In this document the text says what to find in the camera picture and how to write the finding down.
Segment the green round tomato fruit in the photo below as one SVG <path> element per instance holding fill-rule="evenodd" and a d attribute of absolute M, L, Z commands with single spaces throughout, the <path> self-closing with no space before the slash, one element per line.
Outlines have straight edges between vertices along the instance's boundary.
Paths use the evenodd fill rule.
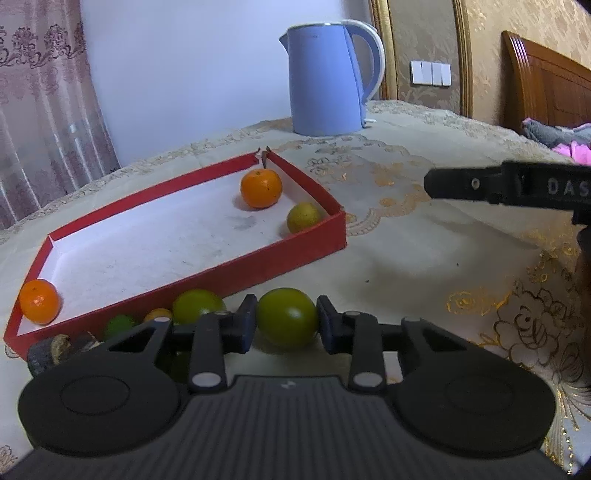
<path fill-rule="evenodd" d="M 318 313 L 307 294 L 294 288 L 270 290 L 256 305 L 259 333 L 274 347 L 298 350 L 317 334 Z"/>

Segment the wooden bed headboard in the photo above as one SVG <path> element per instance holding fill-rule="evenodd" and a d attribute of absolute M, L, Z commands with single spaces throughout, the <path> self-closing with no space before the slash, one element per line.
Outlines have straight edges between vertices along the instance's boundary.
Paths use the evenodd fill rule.
<path fill-rule="evenodd" d="M 504 31 L 509 72 L 502 126 L 516 132 L 530 118 L 576 127 L 590 121 L 590 70 L 520 35 Z"/>

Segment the green avocado-like fruit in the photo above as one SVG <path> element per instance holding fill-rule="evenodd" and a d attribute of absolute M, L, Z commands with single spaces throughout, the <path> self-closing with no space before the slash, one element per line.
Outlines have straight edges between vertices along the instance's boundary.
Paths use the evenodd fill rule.
<path fill-rule="evenodd" d="M 136 325 L 136 321 L 131 316 L 125 314 L 116 315 L 106 323 L 102 332 L 102 340 L 110 340 L 111 338 L 134 328 Z"/>

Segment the pink patterned curtain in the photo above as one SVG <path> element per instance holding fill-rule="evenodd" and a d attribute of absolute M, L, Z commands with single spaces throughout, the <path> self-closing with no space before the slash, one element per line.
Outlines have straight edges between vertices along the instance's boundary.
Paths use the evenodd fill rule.
<path fill-rule="evenodd" d="M 77 1 L 1 4 L 1 226 L 119 169 Z"/>

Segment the small yellow kumquat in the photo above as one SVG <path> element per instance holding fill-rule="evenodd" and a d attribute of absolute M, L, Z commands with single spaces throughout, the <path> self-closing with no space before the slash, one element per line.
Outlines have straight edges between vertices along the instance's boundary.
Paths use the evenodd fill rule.
<path fill-rule="evenodd" d="M 143 318 L 143 322 L 149 322 L 152 320 L 156 321 L 168 321 L 172 320 L 172 312 L 166 308 L 156 308 L 149 311 Z"/>

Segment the blue electric kettle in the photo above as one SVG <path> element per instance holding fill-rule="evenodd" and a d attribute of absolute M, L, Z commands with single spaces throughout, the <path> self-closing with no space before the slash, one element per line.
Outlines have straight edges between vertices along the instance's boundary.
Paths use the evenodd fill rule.
<path fill-rule="evenodd" d="M 372 54 L 367 83 L 353 45 L 355 37 L 365 41 Z M 385 47 L 377 29 L 359 20 L 294 25 L 280 43 L 288 56 L 294 132 L 328 137 L 362 130 L 367 102 L 379 90 L 386 71 Z"/>

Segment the white wall switch panel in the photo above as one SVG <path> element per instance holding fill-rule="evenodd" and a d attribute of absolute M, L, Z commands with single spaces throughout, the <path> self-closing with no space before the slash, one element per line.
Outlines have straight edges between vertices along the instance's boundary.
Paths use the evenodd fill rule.
<path fill-rule="evenodd" d="M 452 67 L 447 63 L 412 60 L 411 83 L 415 86 L 452 86 Z"/>

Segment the yellow green lemon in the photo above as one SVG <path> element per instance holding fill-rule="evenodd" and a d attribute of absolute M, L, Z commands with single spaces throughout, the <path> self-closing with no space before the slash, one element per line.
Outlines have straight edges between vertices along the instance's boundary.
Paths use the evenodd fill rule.
<path fill-rule="evenodd" d="M 290 209 L 287 214 L 287 229 L 291 234 L 297 234 L 315 226 L 322 220 L 322 212 L 315 204 L 301 202 Z"/>

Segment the green yellow fruit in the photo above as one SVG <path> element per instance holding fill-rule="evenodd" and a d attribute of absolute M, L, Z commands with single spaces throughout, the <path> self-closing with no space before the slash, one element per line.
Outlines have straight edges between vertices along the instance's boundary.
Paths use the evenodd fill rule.
<path fill-rule="evenodd" d="M 225 310 L 221 297 L 204 289 L 187 290 L 172 303 L 173 321 L 179 325 L 192 324 L 202 315 Z"/>

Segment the gold wall moulding frame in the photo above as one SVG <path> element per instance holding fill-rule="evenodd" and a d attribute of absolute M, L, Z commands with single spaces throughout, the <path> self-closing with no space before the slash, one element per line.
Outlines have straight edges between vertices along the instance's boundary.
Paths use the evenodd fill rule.
<path fill-rule="evenodd" d="M 466 3 L 370 1 L 372 22 L 386 51 L 386 74 L 379 96 L 435 109 L 473 115 L 470 29 Z M 420 84 L 411 63 L 444 64 L 450 85 Z"/>

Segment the dark sugarcane piece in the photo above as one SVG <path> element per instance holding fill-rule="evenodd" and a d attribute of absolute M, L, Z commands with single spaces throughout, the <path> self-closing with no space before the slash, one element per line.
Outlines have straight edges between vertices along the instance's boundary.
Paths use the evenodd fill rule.
<path fill-rule="evenodd" d="M 75 338 L 58 334 L 29 347 L 26 357 L 27 367 L 32 377 L 36 377 L 99 344 L 100 342 L 90 332 Z"/>

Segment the cream floral tablecloth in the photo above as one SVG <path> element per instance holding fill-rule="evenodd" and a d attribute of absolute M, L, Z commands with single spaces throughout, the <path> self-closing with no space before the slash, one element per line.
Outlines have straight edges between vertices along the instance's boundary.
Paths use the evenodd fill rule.
<path fill-rule="evenodd" d="M 253 293 L 291 287 L 383 322 L 419 316 L 534 371 L 558 404 L 545 452 L 576 472 L 590 456 L 590 368 L 569 215 L 431 201 L 422 188 L 434 166 L 556 155 L 446 111 L 384 101 L 370 115 L 362 132 L 329 139 L 295 135 L 288 120 L 264 121 L 138 161 L 50 203 L 1 234 L 2 317 L 51 231 L 162 181 L 270 148 L 334 195 L 346 212 L 348 245 Z"/>

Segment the large orange tangerine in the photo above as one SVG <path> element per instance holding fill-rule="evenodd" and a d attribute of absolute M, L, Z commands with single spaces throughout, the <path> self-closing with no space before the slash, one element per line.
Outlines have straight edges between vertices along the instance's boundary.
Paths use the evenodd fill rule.
<path fill-rule="evenodd" d="M 21 312 L 32 323 L 45 326 L 59 314 L 61 298 L 55 286 L 44 279 L 26 282 L 18 295 Z"/>

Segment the red cardboard box tray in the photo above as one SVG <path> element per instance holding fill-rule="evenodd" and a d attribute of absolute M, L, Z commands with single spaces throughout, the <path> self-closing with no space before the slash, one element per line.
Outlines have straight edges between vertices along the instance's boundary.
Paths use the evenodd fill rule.
<path fill-rule="evenodd" d="M 58 316 L 37 326 L 14 308 L 5 343 L 19 356 L 56 334 L 100 334 L 118 314 L 141 319 L 200 288 L 226 297 L 346 246 L 346 214 L 317 181 L 274 152 L 266 166 L 283 181 L 272 207 L 252 210 L 240 181 L 259 166 L 247 153 L 128 195 L 50 232 L 28 270 L 61 298 Z M 297 234 L 287 214 L 301 202 L 322 212 Z"/>

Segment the small orange tangerine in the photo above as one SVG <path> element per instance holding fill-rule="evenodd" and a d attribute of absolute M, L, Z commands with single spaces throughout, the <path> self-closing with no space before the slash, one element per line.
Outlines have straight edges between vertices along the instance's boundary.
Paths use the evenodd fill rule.
<path fill-rule="evenodd" d="M 276 171 L 259 168 L 249 171 L 240 181 L 240 195 L 246 205 L 255 209 L 272 207 L 283 193 L 283 181 Z"/>

